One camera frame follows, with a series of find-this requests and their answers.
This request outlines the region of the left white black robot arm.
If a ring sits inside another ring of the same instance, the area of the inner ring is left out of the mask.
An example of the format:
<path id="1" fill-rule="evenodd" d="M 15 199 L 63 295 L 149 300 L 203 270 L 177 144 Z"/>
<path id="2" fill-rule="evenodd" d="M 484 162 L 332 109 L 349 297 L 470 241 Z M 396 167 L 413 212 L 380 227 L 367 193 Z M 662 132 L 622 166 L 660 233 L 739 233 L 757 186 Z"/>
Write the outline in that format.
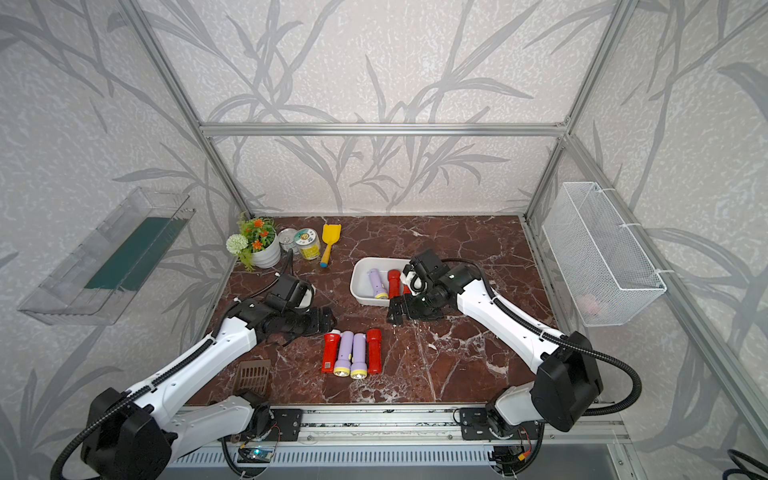
<path id="1" fill-rule="evenodd" d="M 283 269 L 256 295 L 234 301 L 218 328 L 174 361 L 125 391 L 104 390 L 86 427 L 62 450 L 50 476 L 61 479 L 74 453 L 100 479 L 156 479 L 165 468 L 215 440 L 269 436 L 268 401 L 249 390 L 193 412 L 182 407 L 236 359 L 280 335 L 286 342 L 331 332 L 337 320 L 314 305 L 314 287 Z"/>

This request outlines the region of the white plastic storage box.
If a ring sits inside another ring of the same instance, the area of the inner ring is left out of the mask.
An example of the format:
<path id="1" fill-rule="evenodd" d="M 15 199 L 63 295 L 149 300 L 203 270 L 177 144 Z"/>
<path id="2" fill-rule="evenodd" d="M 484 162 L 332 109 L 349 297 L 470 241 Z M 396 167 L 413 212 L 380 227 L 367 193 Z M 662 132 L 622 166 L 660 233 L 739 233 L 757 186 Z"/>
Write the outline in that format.
<path id="1" fill-rule="evenodd" d="M 357 261 L 350 280 L 350 292 L 363 306 L 389 306 L 389 277 L 392 270 L 401 272 L 407 259 L 365 257 Z"/>

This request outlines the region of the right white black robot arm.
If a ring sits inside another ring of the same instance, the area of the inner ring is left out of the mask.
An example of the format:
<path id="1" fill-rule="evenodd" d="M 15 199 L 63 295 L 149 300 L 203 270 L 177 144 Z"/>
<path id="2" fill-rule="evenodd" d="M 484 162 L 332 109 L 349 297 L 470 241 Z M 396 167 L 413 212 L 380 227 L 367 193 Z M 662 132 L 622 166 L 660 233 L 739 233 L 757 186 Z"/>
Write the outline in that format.
<path id="1" fill-rule="evenodd" d="M 568 432 L 583 416 L 615 414 L 639 400 L 643 384 L 633 367 L 595 350 L 579 332 L 565 334 L 536 320 L 496 291 L 479 265 L 441 259 L 428 250 L 413 257 L 399 274 L 410 318 L 439 319 L 444 308 L 454 308 L 492 332 L 533 373 L 533 381 L 509 387 L 486 404 L 494 436 L 509 438 L 527 424 Z M 626 374 L 631 387 L 622 400 L 597 407 L 594 402 L 604 390 L 601 363 Z"/>

